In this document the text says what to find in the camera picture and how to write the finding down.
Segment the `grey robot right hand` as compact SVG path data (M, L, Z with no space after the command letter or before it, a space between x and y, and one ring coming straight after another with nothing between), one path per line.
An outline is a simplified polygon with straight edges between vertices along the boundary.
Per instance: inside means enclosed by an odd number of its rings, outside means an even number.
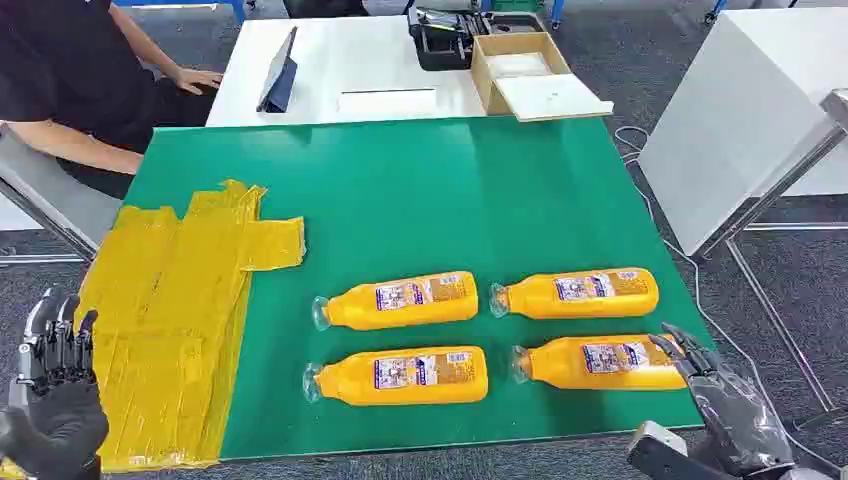
M713 458L737 478L780 476L797 466L774 409L751 380L688 332L664 323L648 338L685 381L709 434Z

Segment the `person's left hand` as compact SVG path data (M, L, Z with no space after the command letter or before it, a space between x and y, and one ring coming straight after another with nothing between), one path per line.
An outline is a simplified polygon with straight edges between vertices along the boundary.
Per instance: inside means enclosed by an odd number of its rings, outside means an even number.
M196 70L186 67L178 67L169 78L182 90L195 95L202 95L201 86L218 89L223 75L218 72L207 70Z

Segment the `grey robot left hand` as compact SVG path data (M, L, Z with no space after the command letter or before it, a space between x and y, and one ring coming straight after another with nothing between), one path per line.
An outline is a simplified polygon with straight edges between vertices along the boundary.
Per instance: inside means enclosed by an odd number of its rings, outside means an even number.
M78 327L77 295L49 287L26 318L17 373L1 409L1 458L32 479L99 479L109 423L93 366L95 310Z

